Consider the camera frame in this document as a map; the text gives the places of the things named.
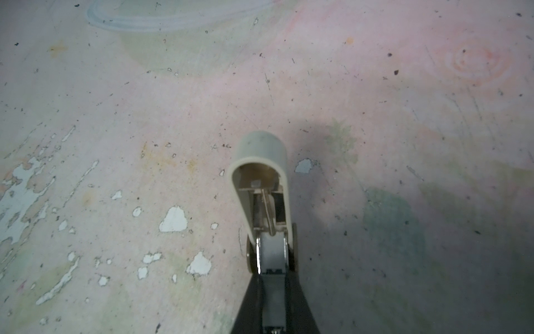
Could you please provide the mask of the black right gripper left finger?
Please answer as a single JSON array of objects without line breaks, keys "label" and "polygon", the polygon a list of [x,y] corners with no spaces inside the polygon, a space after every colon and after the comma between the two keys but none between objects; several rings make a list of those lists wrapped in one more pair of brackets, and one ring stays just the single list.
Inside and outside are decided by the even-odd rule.
[{"label": "black right gripper left finger", "polygon": [[253,274],[234,321],[231,334],[262,334],[262,313],[263,281],[259,274]]}]

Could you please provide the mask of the beige stapler base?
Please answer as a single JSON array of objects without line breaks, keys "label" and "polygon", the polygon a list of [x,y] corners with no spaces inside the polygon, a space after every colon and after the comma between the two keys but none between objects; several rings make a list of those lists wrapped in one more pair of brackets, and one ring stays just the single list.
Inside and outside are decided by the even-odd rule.
[{"label": "beige stapler base", "polygon": [[285,145],[270,132],[245,135],[236,147],[228,180],[245,222],[248,269],[259,288],[253,331],[288,333],[285,280],[296,268],[296,242]]}]

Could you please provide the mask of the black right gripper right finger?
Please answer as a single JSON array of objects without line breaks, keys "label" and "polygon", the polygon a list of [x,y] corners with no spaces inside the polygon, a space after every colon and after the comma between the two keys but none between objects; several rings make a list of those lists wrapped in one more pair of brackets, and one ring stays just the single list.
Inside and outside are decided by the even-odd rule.
[{"label": "black right gripper right finger", "polygon": [[289,271],[285,278],[286,332],[289,334],[320,334],[307,303],[298,274]]}]

